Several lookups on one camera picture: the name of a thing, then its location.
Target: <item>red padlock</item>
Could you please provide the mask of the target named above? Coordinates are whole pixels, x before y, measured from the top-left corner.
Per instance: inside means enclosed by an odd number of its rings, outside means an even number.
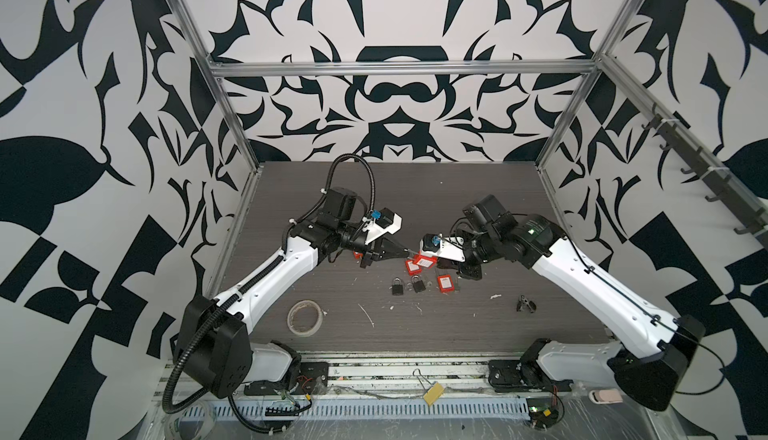
[[[438,275],[437,286],[443,293],[452,292],[455,290],[450,275]]]
[[[406,272],[408,272],[408,275],[416,275],[417,273],[420,273],[422,271],[422,268],[416,265],[413,260],[406,258]]]
[[[437,263],[437,257],[428,257],[426,255],[418,254],[413,257],[413,262],[419,267],[429,268]]]

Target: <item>yellow tag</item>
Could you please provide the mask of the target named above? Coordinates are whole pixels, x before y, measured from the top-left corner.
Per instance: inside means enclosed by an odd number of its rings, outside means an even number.
[[[446,391],[446,388],[439,383],[435,382],[435,385],[433,385],[427,393],[424,394],[424,401],[427,402],[427,405],[430,407],[432,406],[435,401],[440,398],[443,392]]]

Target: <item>black cable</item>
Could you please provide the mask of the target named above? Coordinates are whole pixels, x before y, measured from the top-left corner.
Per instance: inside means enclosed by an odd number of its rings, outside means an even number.
[[[368,162],[365,158],[360,157],[357,154],[341,154],[336,159],[331,162],[331,166],[328,169],[328,177],[326,178],[326,185],[324,188],[325,192],[328,192],[331,188],[331,183],[333,181],[333,172],[336,170],[336,167],[343,161],[354,159],[360,162],[360,164],[366,169],[366,173],[368,174],[368,180],[370,183],[370,199],[369,204],[367,205],[366,212],[362,215],[362,219],[360,220],[360,225],[357,226],[357,229],[355,230],[355,233],[352,235],[351,239],[354,241],[354,239],[357,238],[358,235],[360,235],[360,232],[362,231],[362,227],[364,224],[364,220],[366,217],[370,217],[374,210],[374,204],[376,202],[376,183],[373,180],[373,170],[371,170],[371,166],[368,165]],[[283,252],[288,250],[288,236],[290,235],[290,231],[293,229],[293,227],[297,224],[300,224],[304,222],[307,218],[309,218],[310,215],[317,212],[317,209],[319,209],[322,206],[322,203],[326,201],[326,194],[322,194],[320,196],[320,199],[317,201],[317,203],[312,206],[311,209],[309,209],[304,215],[296,219],[295,224],[289,224],[288,227],[283,231]]]
[[[552,395],[558,400],[558,407],[560,407],[560,413],[558,414],[558,420],[552,424],[552,426],[556,426],[560,422],[563,421],[563,418],[565,418],[565,403],[560,399],[560,396],[558,395],[558,391],[552,387]]]
[[[448,236],[449,236],[449,237],[451,236],[451,234],[452,234],[452,233],[453,233],[453,231],[456,229],[456,226],[458,225],[458,223],[459,223],[459,222],[461,222],[461,221],[468,221],[468,220],[469,220],[469,219],[467,219],[466,217],[459,217],[459,218],[457,218],[457,219],[456,219],[456,222],[454,222],[454,223],[453,223],[453,225],[451,225],[451,228],[450,228],[450,229],[448,229]]]
[[[333,260],[331,260],[331,255],[329,255],[328,256],[328,263],[336,262],[336,259],[339,258],[339,255],[341,255],[342,252],[343,252],[343,250],[339,249],[339,251],[336,253],[336,256],[333,257]]]
[[[584,269],[585,269],[584,271],[585,272],[591,273],[592,275],[595,275],[598,279],[603,281],[603,283],[605,283],[610,288],[612,288],[615,291],[617,291],[619,293],[619,295],[621,295],[622,297],[624,297],[624,299],[626,299],[632,305],[637,307],[639,311],[641,311],[643,314],[645,314],[648,317],[650,317],[652,319],[652,322],[658,323],[659,325],[661,325],[665,329],[667,329],[670,332],[672,332],[674,335],[683,337],[684,339],[688,340],[689,342],[694,343],[697,347],[701,347],[701,348],[705,349],[706,351],[708,351],[709,353],[714,355],[715,358],[717,358],[717,361],[720,362],[720,365],[722,366],[722,376],[720,377],[720,381],[714,387],[708,388],[708,389],[706,389],[706,390],[704,390],[702,392],[679,392],[679,391],[676,390],[675,393],[679,393],[680,395],[691,395],[691,396],[706,395],[707,393],[713,392],[719,386],[723,385],[723,382],[725,382],[725,369],[726,369],[725,361],[723,361],[723,359],[719,355],[717,355],[717,353],[715,353],[715,351],[713,349],[710,349],[708,346],[702,344],[700,341],[698,341],[696,339],[692,339],[689,336],[684,335],[683,333],[678,332],[677,330],[673,329],[672,327],[669,327],[667,324],[665,324],[664,322],[662,322],[660,320],[658,315],[651,315],[648,311],[646,311],[643,307],[641,307],[640,304],[638,304],[637,302],[635,302],[632,299],[630,299],[629,296],[626,293],[620,291],[614,284],[606,281],[602,276],[600,276],[597,272],[595,272],[594,271],[594,267],[587,265],[587,263],[584,262],[584,259],[581,257],[581,254],[579,253],[578,249],[576,248],[576,244],[571,240],[570,237],[566,237],[566,238],[568,239],[568,242],[571,243],[571,247],[574,249],[574,252],[576,253],[576,257],[578,257],[578,259],[584,265]]]
[[[298,415],[302,412],[306,412],[310,408],[312,408],[312,398],[309,398],[309,403],[301,408],[295,408],[293,410],[288,410],[287,412],[272,412],[268,416],[270,417],[292,417],[295,415]]]
[[[250,288],[251,288],[251,287],[253,287],[254,285],[256,285],[256,282],[258,282],[258,281],[260,281],[261,279],[263,279],[264,277],[266,277],[266,274],[267,274],[267,273],[269,273],[269,272],[271,272],[271,271],[275,270],[275,267],[277,267],[278,265],[280,265],[280,262],[282,262],[282,261],[284,260],[284,258],[287,258],[287,255],[286,255],[286,257],[283,257],[283,256],[281,256],[281,255],[278,255],[277,257],[275,257],[275,259],[274,259],[272,262],[270,262],[270,264],[269,264],[269,265],[267,265],[266,267],[264,267],[264,268],[261,270],[261,272],[258,272],[256,275],[254,275],[254,278],[252,278],[252,279],[250,279],[249,281],[247,281],[246,283],[244,283],[244,284],[243,284],[243,286],[242,286],[242,287],[240,287],[240,288],[239,288],[239,289],[237,289],[237,290],[238,290],[240,293],[245,293],[245,292],[247,292],[248,290],[250,290]]]
[[[366,212],[368,212],[368,204],[366,203],[366,201],[365,201],[365,200],[363,200],[363,198],[362,198],[362,197],[360,197],[359,195],[356,195],[356,196],[355,196],[355,198],[356,198],[357,200],[359,200],[359,201],[360,201],[360,203],[362,204],[362,212],[363,212],[363,214],[365,214]]]
[[[234,397],[230,395],[226,397],[226,399],[230,401],[230,407],[232,408],[232,413],[235,415],[235,418],[237,418],[237,421],[243,424],[245,428],[248,428],[252,432],[262,433],[264,435],[269,435],[270,432],[283,433],[282,429],[275,430],[274,428],[262,427],[262,426],[256,425],[255,423],[251,423],[250,420],[245,418],[245,416],[243,416],[243,414],[240,413],[240,410],[237,409],[237,404],[235,403]]]
[[[184,366],[187,365],[187,361],[189,360],[190,356],[195,352],[195,350],[197,350],[197,347],[200,345],[200,341],[202,341],[203,337],[205,337],[205,335],[214,327],[216,321],[219,320],[222,315],[224,315],[226,309],[235,303],[238,298],[239,297],[237,295],[233,295],[232,297],[226,299],[224,303],[219,305],[216,310],[211,313],[210,316],[208,316],[205,322],[203,322],[203,325],[197,329],[197,332],[195,332],[194,336],[187,345],[187,348],[181,353],[181,355],[179,355],[179,358],[176,361],[176,365],[174,365],[174,369],[171,370],[170,375],[168,376],[168,381],[166,382],[165,390],[163,391],[163,412],[181,412],[191,406],[193,403],[197,402],[198,398],[202,397],[208,392],[207,389],[203,387],[181,402],[174,404],[174,390],[176,390],[176,384],[178,383],[179,377],[181,377],[181,373],[184,371]]]

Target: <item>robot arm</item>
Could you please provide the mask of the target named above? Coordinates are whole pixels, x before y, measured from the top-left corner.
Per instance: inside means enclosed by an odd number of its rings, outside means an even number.
[[[266,382],[275,390],[295,385],[299,354],[275,342],[257,345],[248,339],[270,306],[295,281],[340,249],[362,253],[362,268],[373,261],[411,254],[389,236],[402,223],[389,209],[371,211],[360,222],[350,221],[357,198],[355,192],[343,188],[327,189],[316,213],[287,231],[284,248],[214,299],[195,297],[184,311],[174,349],[174,371],[180,366],[203,386],[203,392],[218,398],[230,396],[242,382]],[[177,380],[178,376],[173,382],[169,378],[164,393],[163,409],[168,413],[191,403],[192,397],[178,405],[171,402]]]
[[[518,261],[559,285],[620,340],[602,346],[537,340],[518,365],[526,388],[547,388],[566,378],[608,383],[643,406],[667,408],[704,336],[701,323],[688,316],[677,319],[650,304],[540,215],[518,222],[492,195],[468,205],[464,214],[471,231],[427,234],[420,253],[440,257],[438,267],[455,268],[475,280],[482,278],[483,263]]]

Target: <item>hook rack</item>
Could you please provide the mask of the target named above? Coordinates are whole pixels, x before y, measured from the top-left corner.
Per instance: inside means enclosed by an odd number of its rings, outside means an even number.
[[[666,142],[661,150],[674,150],[688,168],[681,168],[685,174],[696,174],[714,195],[707,195],[708,202],[722,202],[741,222],[736,227],[738,235],[753,234],[755,239],[768,250],[768,213],[763,202],[744,185],[677,119],[662,119],[656,114],[644,129],[654,128]]]

